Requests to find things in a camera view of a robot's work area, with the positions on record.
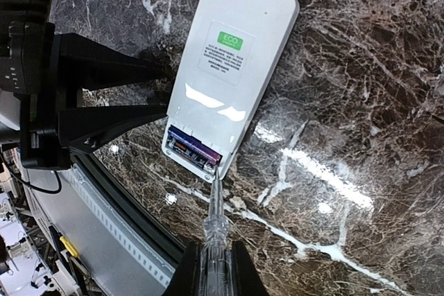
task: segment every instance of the black mount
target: black mount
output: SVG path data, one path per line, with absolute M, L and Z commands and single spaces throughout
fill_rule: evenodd
M 148 82 L 166 71 L 77 34 L 55 35 L 50 10 L 51 0 L 0 0 L 0 88 L 21 101 L 20 131 L 0 132 L 0 144 L 19 144 L 25 168 L 62 170 L 72 165 L 70 153 L 90 154 L 166 116 L 158 100 L 80 107 L 82 89 Z

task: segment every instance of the green eco label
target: green eco label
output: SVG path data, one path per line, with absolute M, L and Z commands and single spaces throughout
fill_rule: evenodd
M 217 38 L 217 42 L 229 46 L 230 48 L 233 48 L 234 50 L 240 51 L 242 48 L 242 44 L 244 42 L 243 39 L 240 37 L 236 37 L 227 33 L 224 33 L 221 31 L 219 33 L 219 37 Z

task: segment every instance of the yellow component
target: yellow component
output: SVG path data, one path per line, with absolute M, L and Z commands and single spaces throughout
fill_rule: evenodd
M 76 248 L 68 241 L 68 239 L 65 236 L 60 237 L 60 241 L 63 243 L 63 245 L 66 247 L 68 252 L 74 257 L 78 258 L 78 252 Z

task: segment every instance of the screwdriver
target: screwdriver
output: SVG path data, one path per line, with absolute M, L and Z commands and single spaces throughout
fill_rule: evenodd
M 205 244 L 200 254 L 199 296 L 233 296 L 230 224 L 223 212 L 223 184 L 216 166 L 208 217 L 203 221 Z

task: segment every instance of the marble surface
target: marble surface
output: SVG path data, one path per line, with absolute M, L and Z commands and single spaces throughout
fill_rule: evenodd
M 231 237 L 272 296 L 444 294 L 444 0 L 299 0 L 225 181 Z M 176 70 L 198 0 L 54 0 L 77 32 Z M 145 103 L 171 81 L 87 92 Z M 160 150 L 166 121 L 97 152 L 156 218 L 202 239 L 208 185 Z

